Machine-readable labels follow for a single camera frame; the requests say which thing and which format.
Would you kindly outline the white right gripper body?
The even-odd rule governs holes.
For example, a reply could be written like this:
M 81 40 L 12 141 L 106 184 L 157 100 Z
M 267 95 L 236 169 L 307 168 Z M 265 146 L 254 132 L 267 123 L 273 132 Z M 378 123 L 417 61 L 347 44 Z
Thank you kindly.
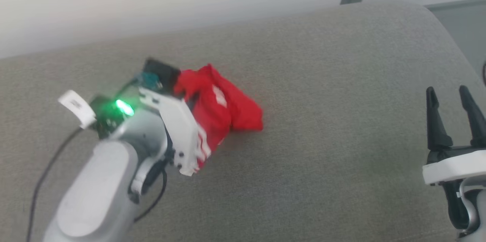
M 486 175 L 486 147 L 428 145 L 422 166 L 427 185 Z

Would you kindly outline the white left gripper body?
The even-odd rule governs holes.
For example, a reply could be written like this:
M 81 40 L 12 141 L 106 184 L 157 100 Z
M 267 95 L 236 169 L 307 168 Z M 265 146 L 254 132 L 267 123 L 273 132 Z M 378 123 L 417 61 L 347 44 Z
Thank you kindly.
M 139 88 L 143 104 L 157 110 L 164 121 L 175 150 L 174 166 L 182 175 L 193 176 L 199 171 L 199 137 L 196 120 L 184 100 Z

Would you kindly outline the red garment with white stripes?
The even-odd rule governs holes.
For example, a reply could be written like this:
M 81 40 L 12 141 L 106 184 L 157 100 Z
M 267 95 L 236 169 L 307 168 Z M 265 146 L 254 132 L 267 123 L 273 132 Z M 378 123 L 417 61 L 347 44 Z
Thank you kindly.
M 261 107 L 208 64 L 199 70 L 184 70 L 173 87 L 192 105 L 197 124 L 196 164 L 198 172 L 231 131 L 262 131 Z

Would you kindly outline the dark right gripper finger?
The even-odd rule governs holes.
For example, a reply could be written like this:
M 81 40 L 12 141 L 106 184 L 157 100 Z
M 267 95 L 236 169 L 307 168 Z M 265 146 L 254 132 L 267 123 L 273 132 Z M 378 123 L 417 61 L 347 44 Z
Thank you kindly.
M 447 150 L 453 146 L 453 141 L 446 133 L 439 114 L 439 100 L 433 87 L 426 89 L 426 121 L 428 149 Z
M 467 86 L 461 85 L 459 93 L 462 106 L 469 120 L 469 127 L 472 134 L 470 144 L 473 147 L 486 147 L 486 119 Z

